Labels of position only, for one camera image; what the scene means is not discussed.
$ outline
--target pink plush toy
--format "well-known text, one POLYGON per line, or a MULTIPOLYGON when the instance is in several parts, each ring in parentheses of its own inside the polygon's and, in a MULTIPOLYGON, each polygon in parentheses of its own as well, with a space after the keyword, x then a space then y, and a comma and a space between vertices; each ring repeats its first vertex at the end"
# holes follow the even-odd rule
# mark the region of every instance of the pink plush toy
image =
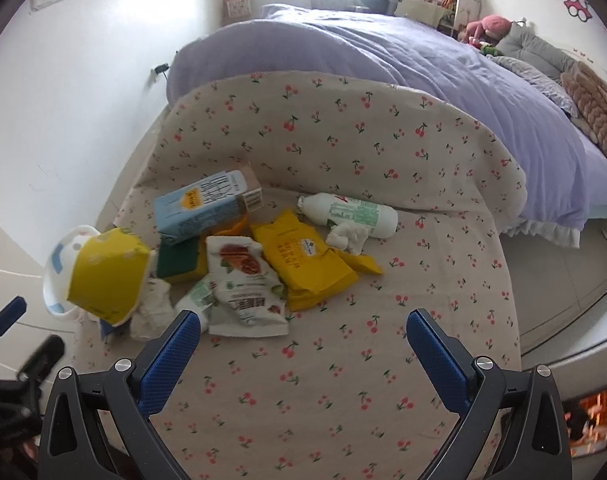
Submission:
POLYGON ((484 32, 488 37, 498 41, 510 32, 511 27, 512 22, 510 20, 491 14, 478 22, 468 23, 464 33, 465 36, 461 38, 461 41, 471 45, 479 44, 479 38, 484 32))

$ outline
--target gray cushion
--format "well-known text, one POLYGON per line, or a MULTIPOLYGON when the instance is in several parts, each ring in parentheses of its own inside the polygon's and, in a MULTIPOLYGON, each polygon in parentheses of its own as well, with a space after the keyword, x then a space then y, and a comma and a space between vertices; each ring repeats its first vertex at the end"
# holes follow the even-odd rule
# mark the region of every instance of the gray cushion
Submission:
POLYGON ((497 48, 504 56, 531 64, 559 84, 561 72, 567 72, 575 63, 570 56, 516 23, 512 24, 510 33, 499 41, 497 48))
POLYGON ((495 63, 507 68, 510 72, 517 74, 534 86, 539 92, 545 95, 550 101, 555 103, 570 117, 578 117, 579 110, 572 98, 563 89, 562 86, 555 83, 548 76, 537 70, 534 66, 520 59, 506 56, 496 56, 491 58, 495 63))

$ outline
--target silver bolt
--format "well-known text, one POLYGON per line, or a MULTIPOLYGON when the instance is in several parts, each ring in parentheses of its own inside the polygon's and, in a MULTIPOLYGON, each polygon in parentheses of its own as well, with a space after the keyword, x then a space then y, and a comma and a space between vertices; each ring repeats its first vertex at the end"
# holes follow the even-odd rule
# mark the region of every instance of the silver bolt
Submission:
POLYGON ((477 357, 477 366, 482 370, 490 370, 494 364, 487 357, 477 357))
POLYGON ((114 365, 114 368, 116 368, 117 372, 125 372, 126 370, 129 370, 131 366, 132 361, 129 359, 119 359, 119 361, 116 362, 116 365, 114 365))
POLYGON ((59 371, 59 379, 67 379, 72 375, 72 370, 70 368, 62 368, 59 371))
POLYGON ((552 372, 546 365, 539 365, 537 367, 537 373, 542 377, 550 377, 550 375, 552 374, 552 372))

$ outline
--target purple blanket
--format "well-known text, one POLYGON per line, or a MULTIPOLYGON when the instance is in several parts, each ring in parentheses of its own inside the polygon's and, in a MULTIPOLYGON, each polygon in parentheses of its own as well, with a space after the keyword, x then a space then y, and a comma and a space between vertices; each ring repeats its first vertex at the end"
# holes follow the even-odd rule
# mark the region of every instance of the purple blanket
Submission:
POLYGON ((405 18, 272 5, 263 20, 225 27, 183 48, 171 106, 210 81, 252 72, 317 71, 398 84, 453 104, 488 126, 527 176, 521 214, 583 229, 586 153, 564 113, 520 77, 405 18))

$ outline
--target brown plush blanket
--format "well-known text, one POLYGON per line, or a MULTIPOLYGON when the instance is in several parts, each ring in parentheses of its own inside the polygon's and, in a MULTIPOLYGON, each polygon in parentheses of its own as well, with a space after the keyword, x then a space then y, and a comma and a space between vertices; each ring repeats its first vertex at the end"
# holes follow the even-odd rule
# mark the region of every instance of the brown plush blanket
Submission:
POLYGON ((583 62, 575 63, 571 70, 562 73, 561 83, 583 116, 575 125, 607 158, 607 83, 583 62))

